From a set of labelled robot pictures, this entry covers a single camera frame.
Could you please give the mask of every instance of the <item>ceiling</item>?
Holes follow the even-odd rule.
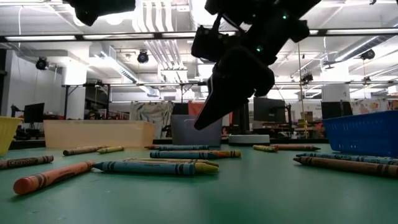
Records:
[[[41,4],[38,6],[0,6],[0,35],[35,35],[35,34],[104,34],[104,33],[123,33],[135,32],[132,26],[132,15],[123,15],[123,21],[118,25],[109,24],[109,17],[100,17],[92,27],[80,26],[74,21],[73,10],[69,5],[56,4],[52,1],[49,4]],[[207,13],[201,7],[204,0],[173,0],[172,5],[172,28],[174,31],[193,31],[194,15],[199,16],[201,23],[211,25]],[[142,20],[145,22],[147,16],[147,6],[143,9]],[[152,23],[155,26],[155,4],[152,4]],[[398,5],[395,0],[377,1],[375,5],[370,6],[369,0],[346,0],[334,1],[323,0],[317,7],[308,12],[302,19],[308,21],[311,29],[326,28],[377,28],[391,27],[391,20],[396,20]],[[166,29],[165,14],[162,15],[163,27]],[[223,29],[232,30],[231,26],[225,26]],[[297,73],[300,67],[307,65],[306,70],[302,73],[312,72],[314,79],[319,80],[323,69],[322,62],[331,60],[334,54],[344,50],[356,41],[364,37],[309,37],[299,44],[288,41],[278,54],[278,60],[270,68],[274,71],[277,81],[287,82],[294,79],[299,80],[300,73]],[[191,40],[177,40],[178,51],[181,55],[182,63],[188,70],[188,79],[198,78],[201,74],[198,72],[197,65],[200,63],[197,59],[190,55]],[[81,49],[87,45],[95,44],[85,43],[34,43],[22,44],[22,48],[31,50],[67,50],[84,59],[90,64],[88,78],[97,78],[108,82],[121,82],[121,76],[112,67],[102,63],[100,58],[96,58],[93,54],[82,52]],[[158,63],[152,52],[149,51],[148,63],[138,63],[136,58],[140,49],[146,49],[144,41],[110,41],[102,42],[102,45],[112,46],[116,52],[118,60],[130,68],[142,82],[160,82],[158,73]],[[395,58],[398,53],[393,53],[398,49],[398,38],[393,37],[375,47],[373,51],[376,57],[372,60],[362,61],[360,59],[351,59],[343,64],[349,67],[349,79],[361,80],[364,74],[375,73],[383,69],[395,66],[397,64]],[[319,60],[320,56],[327,56],[323,60]],[[398,78],[395,71],[385,73],[374,80],[392,80]],[[375,86],[375,90],[383,91],[388,85]]]

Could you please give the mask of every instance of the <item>table surface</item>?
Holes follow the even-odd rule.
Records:
[[[331,152],[319,144],[321,152]],[[398,180],[307,167],[292,158],[240,149],[217,175],[177,177],[89,172],[25,196],[12,190],[28,175],[92,159],[149,157],[124,151],[63,157],[61,151],[9,151],[5,158],[54,155],[51,164],[0,170],[1,223],[393,223]]]

